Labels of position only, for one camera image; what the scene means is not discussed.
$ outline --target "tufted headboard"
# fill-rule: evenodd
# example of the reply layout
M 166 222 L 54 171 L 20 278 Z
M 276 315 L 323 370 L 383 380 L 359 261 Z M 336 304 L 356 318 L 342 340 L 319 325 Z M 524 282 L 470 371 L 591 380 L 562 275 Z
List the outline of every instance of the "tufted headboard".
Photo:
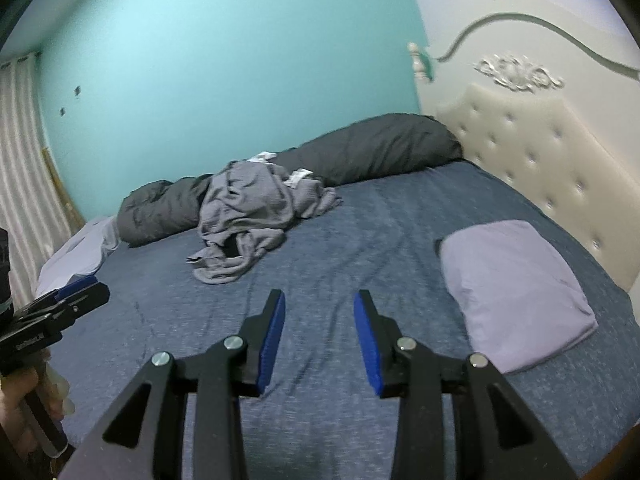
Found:
M 440 56 L 410 44 L 422 112 L 628 292 L 640 272 L 640 52 L 548 2 L 496 1 Z

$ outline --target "blue gripper pad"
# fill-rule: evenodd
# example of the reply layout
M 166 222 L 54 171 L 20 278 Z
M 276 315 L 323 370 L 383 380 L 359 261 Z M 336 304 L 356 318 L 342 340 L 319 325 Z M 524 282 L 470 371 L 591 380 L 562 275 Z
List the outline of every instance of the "blue gripper pad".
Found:
M 79 280 L 75 280 L 73 283 L 69 283 L 62 288 L 58 289 L 58 293 L 54 296 L 56 301 L 62 301 L 65 298 L 68 298 L 72 294 L 75 294 L 79 290 L 83 288 L 87 288 L 89 285 L 93 285 L 94 283 L 98 283 L 98 279 L 94 275 L 84 276 Z
M 369 384 L 375 391 L 377 396 L 382 393 L 382 376 L 380 374 L 380 351 L 373 330 L 369 322 L 369 317 L 364 308 L 364 303 L 360 293 L 357 293 L 353 300 L 353 317 L 356 322 L 356 330 L 358 331 L 358 339 L 360 341 L 360 351 L 362 352 L 362 360 L 367 371 Z
M 271 382 L 273 366 L 276 362 L 276 354 L 278 353 L 278 345 L 280 344 L 280 335 L 284 327 L 285 311 L 284 293 L 281 292 L 276 308 L 269 321 L 267 335 L 260 348 L 260 364 L 258 366 L 258 379 L 256 381 L 260 394 L 264 392 L 264 389 Z

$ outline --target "blue bed sheet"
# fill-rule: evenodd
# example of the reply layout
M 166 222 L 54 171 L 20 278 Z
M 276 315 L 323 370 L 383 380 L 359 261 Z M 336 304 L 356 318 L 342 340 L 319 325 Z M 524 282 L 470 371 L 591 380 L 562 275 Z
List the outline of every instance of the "blue bed sheet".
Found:
M 118 248 L 97 275 L 111 301 L 52 349 L 77 407 L 65 421 L 71 440 L 88 433 L 156 351 L 204 351 L 260 312 L 271 288 L 281 288 L 287 319 L 271 385 L 263 399 L 242 401 L 250 478 L 388 479 L 398 402 L 376 398 L 367 383 L 353 295 L 368 288 L 403 333 L 465 357 L 471 348 L 463 317 L 446 291 L 434 241 L 503 219 L 530 222 L 559 251 L 599 323 L 593 336 L 510 376 L 511 384 L 580 475 L 640 418 L 640 328 L 628 295 L 522 195 L 466 162 L 339 191 L 343 205 L 292 229 L 282 247 L 234 283 L 206 285 L 192 276 L 184 259 L 202 246 L 194 230 Z M 188 457 L 191 444 L 185 448 Z M 446 448 L 452 478 L 451 431 Z

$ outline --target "ceiling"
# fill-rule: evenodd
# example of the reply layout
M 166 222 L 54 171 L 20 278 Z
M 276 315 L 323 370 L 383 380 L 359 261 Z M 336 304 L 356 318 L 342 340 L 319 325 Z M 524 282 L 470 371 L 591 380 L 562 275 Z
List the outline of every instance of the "ceiling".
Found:
M 33 0 L 0 50 L 0 62 L 40 48 L 80 0 Z

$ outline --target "metal bolt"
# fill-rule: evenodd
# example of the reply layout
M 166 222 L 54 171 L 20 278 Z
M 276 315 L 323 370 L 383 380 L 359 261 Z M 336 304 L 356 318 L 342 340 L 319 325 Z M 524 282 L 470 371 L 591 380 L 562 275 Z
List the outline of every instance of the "metal bolt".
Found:
M 227 350 L 238 350 L 242 348 L 244 341 L 239 335 L 230 335 L 222 343 Z
M 489 364 L 489 359 L 484 354 L 475 353 L 469 356 L 469 362 L 473 368 L 484 368 Z
M 413 337 L 401 337 L 396 344 L 399 349 L 407 351 L 415 350 L 415 347 L 418 346 Z
M 167 352 L 158 352 L 151 358 L 154 366 L 164 366 L 171 360 L 171 356 Z

